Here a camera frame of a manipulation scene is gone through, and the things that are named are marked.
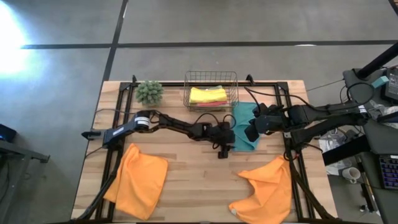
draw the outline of orange towel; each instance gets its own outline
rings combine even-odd
[[[247,223],[274,224],[283,222],[292,204],[292,181],[289,162],[283,156],[267,165],[242,171],[254,188],[254,194],[229,205],[232,214]]]
[[[166,172],[167,160],[142,154],[131,144],[104,198],[114,202],[116,209],[147,220],[159,200]]]

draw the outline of wooden table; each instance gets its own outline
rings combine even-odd
[[[303,81],[287,82],[290,94],[308,100]],[[115,108],[119,84],[120,82],[104,82],[97,110]],[[275,94],[271,87],[255,86],[252,89]],[[257,94],[255,97],[266,105],[276,104],[275,97]],[[184,107],[182,100],[182,87],[165,87],[163,102],[156,109],[174,118],[192,123],[201,113],[189,112]],[[239,87],[239,100],[253,101],[241,87]],[[292,104],[302,104],[302,102],[292,98]],[[140,103],[133,100],[132,112],[144,109]],[[215,112],[214,114],[221,120],[226,113]],[[93,128],[111,128],[113,116],[113,111],[97,113]],[[204,116],[201,121],[215,123],[211,116]],[[100,140],[91,141],[87,153],[100,147],[101,143]],[[253,189],[246,179],[238,177],[236,173],[264,166],[276,156],[283,154],[285,150],[280,133],[270,136],[262,135],[254,152],[231,152],[227,159],[217,159],[218,150],[213,150],[209,142],[195,142],[183,134],[166,129],[161,129],[153,134],[130,135],[126,138],[124,148],[127,149],[131,143],[136,144],[142,153],[160,156],[169,161],[164,188],[157,207],[148,220],[150,222],[240,222],[228,210],[228,205],[233,201],[248,197],[252,194]],[[98,193],[105,157],[106,150],[103,149],[85,160],[72,218],[83,213]],[[328,212],[336,217],[335,203],[321,153],[308,147],[303,150],[303,158],[310,189]],[[305,197],[301,189],[300,198],[304,217],[308,217]],[[293,222],[296,219],[295,207],[292,202],[291,213],[286,221]],[[120,211],[115,211],[113,221],[141,222]]]

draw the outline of gray floor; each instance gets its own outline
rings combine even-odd
[[[18,44],[111,43],[122,0],[0,1],[0,123],[17,143],[50,154],[33,163],[10,223],[70,218],[109,49],[15,50]],[[388,1],[130,0],[120,43],[185,41],[389,40],[398,18]],[[181,80],[187,70],[234,70],[239,78],[301,79],[307,89],[342,79],[388,45],[118,49],[110,80]],[[339,102],[343,83],[308,92],[314,105]],[[378,222],[358,211],[357,185],[330,179],[339,217]]]

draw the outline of wire basket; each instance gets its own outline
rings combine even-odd
[[[191,88],[201,90],[222,86],[226,92],[226,103],[219,106],[199,106],[190,103]],[[184,106],[190,111],[231,111],[239,103],[238,76],[235,72],[188,71],[184,81]]]

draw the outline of succulent plant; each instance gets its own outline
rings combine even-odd
[[[136,98],[139,103],[145,105],[156,105],[162,99],[162,84],[157,81],[145,81],[138,85]]]

